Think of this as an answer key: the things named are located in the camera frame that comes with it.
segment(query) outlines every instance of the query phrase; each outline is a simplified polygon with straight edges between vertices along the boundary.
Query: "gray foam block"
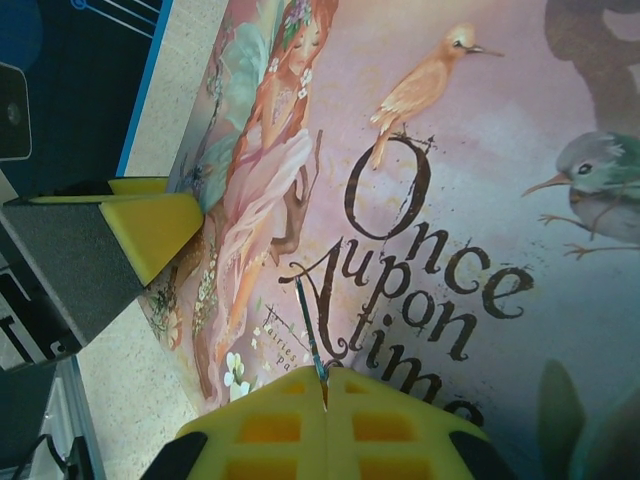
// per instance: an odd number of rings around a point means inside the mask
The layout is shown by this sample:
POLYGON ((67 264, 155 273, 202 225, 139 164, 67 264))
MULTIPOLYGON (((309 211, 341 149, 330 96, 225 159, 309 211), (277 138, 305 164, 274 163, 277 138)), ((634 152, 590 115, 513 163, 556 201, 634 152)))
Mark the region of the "gray foam block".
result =
POLYGON ((82 346, 143 290, 97 204, 7 204, 0 222, 82 346))

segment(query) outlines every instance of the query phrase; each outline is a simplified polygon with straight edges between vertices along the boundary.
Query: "leaf illustration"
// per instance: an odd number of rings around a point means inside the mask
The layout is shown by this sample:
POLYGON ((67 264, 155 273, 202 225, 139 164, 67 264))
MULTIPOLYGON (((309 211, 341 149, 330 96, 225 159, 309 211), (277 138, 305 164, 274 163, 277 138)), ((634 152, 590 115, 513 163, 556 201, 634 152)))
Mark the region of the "leaf illustration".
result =
POLYGON ((589 422, 576 446, 572 479, 640 478, 640 388, 632 389, 589 422))
POLYGON ((538 387, 538 447, 547 480, 566 480, 585 423, 569 373, 556 360, 545 365, 538 387))
POLYGON ((253 380, 249 382, 249 391, 253 392, 256 388, 256 384, 258 383, 258 376, 253 377, 253 380))

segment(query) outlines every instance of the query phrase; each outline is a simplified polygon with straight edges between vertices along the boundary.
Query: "yellow foam block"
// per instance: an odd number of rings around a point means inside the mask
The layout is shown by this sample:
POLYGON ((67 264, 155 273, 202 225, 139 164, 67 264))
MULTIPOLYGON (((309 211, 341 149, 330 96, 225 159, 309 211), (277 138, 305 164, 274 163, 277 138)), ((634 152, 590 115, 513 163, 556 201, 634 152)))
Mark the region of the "yellow foam block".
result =
POLYGON ((472 480, 448 435, 475 425, 346 368, 329 373, 330 480, 472 480))
POLYGON ((148 285, 202 226, 198 202, 185 193, 100 204, 140 282, 148 285))
POLYGON ((325 429, 316 371, 303 367, 188 423, 178 437, 208 437, 190 479, 325 480, 325 429))
POLYGON ((109 180, 114 195, 159 194, 167 191, 167 177, 123 177, 109 180))

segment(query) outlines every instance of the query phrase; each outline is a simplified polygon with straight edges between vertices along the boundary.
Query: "fairy wing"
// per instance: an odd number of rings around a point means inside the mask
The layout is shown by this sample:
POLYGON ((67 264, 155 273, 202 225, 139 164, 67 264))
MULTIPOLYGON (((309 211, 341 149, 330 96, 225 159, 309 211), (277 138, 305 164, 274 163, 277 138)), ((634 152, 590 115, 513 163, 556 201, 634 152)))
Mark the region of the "fairy wing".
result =
POLYGON ((205 212, 224 194, 233 148, 251 115, 258 87, 267 70, 271 45, 282 21, 284 2, 278 2, 271 38, 267 39, 258 27, 258 23, 264 17, 260 3, 257 4, 257 8, 260 17, 258 22, 238 25, 233 40, 227 44, 220 56, 227 74, 227 81, 222 87, 226 112, 224 118, 233 125, 234 131, 211 145, 200 160, 203 166, 210 166, 206 183, 198 199, 200 207, 205 212))
MULTIPOLYGON (((258 6, 258 15, 264 16, 258 6)), ((236 130, 244 129, 256 100, 256 92, 269 64, 271 46, 282 22, 284 2, 280 0, 276 8, 271 38, 264 38, 255 23, 242 23, 221 55, 222 64, 229 80, 222 89, 226 108, 225 118, 236 130)))

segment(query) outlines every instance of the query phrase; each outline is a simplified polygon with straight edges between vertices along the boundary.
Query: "flower crown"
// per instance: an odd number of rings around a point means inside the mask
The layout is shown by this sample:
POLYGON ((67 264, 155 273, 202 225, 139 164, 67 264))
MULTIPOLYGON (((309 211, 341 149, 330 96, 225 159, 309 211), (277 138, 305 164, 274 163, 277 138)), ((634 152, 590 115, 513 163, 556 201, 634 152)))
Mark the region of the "flower crown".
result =
POLYGON ((302 22, 306 26, 311 23, 311 0, 292 0, 291 4, 291 11, 284 21, 284 36, 282 38, 284 50, 287 49, 293 37, 300 30, 302 22))

